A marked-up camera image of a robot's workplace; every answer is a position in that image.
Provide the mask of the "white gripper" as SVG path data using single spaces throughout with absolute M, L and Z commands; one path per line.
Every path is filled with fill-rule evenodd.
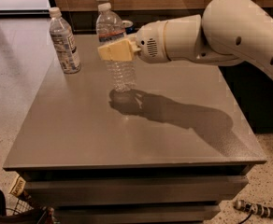
M 146 63 L 167 63 L 165 25 L 165 21 L 143 25 L 136 32 L 136 42 L 127 37 L 118 39 L 98 47 L 98 54 L 103 61 L 109 62 L 131 62 L 138 53 Z

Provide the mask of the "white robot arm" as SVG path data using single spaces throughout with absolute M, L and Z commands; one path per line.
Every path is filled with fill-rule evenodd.
M 212 0 L 202 15 L 148 23 L 98 53 L 113 62 L 248 62 L 273 80 L 273 19 L 252 0 Z

